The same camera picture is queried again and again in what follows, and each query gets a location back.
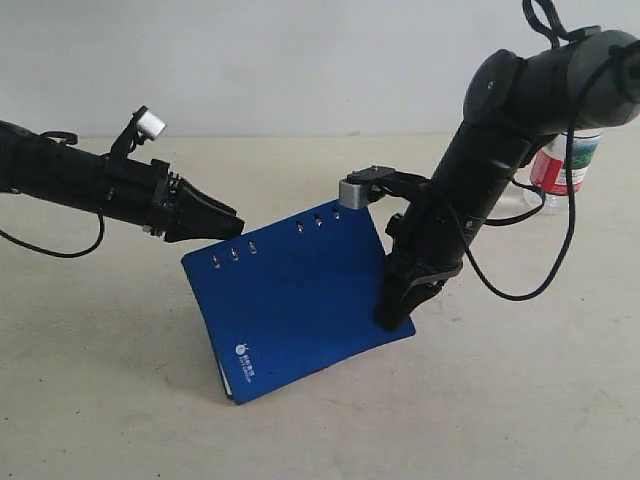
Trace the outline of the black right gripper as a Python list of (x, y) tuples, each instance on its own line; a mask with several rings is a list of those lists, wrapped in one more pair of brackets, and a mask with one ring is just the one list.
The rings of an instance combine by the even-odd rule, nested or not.
[(392, 239), (392, 249), (385, 260), (374, 322), (386, 331), (395, 331), (459, 273), (463, 244), (454, 218), (443, 209), (396, 213), (385, 233)]

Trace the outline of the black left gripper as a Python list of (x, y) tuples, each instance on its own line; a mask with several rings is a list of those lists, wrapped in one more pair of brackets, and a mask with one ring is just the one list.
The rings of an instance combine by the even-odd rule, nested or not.
[(164, 235), (167, 243), (231, 239), (245, 225), (235, 209), (204, 194), (158, 159), (107, 159), (99, 180), (99, 208), (110, 218)]

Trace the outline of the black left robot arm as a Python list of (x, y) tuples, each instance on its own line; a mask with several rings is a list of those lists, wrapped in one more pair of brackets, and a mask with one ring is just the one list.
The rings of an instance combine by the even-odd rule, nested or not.
[(1, 191), (17, 192), (77, 210), (145, 227), (167, 243), (226, 240), (244, 221), (232, 207), (206, 195), (153, 159), (129, 157), (129, 127), (109, 152), (94, 154), (1, 123)]

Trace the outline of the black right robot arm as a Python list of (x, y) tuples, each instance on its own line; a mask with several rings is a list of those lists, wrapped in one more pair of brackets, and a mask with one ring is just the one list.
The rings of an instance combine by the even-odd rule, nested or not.
[(639, 42), (605, 30), (522, 58), (488, 57), (473, 76), (463, 119), (433, 175), (394, 172), (378, 187), (409, 203), (392, 217), (375, 322), (397, 329), (464, 262), (514, 174), (561, 134), (629, 123), (639, 113)]

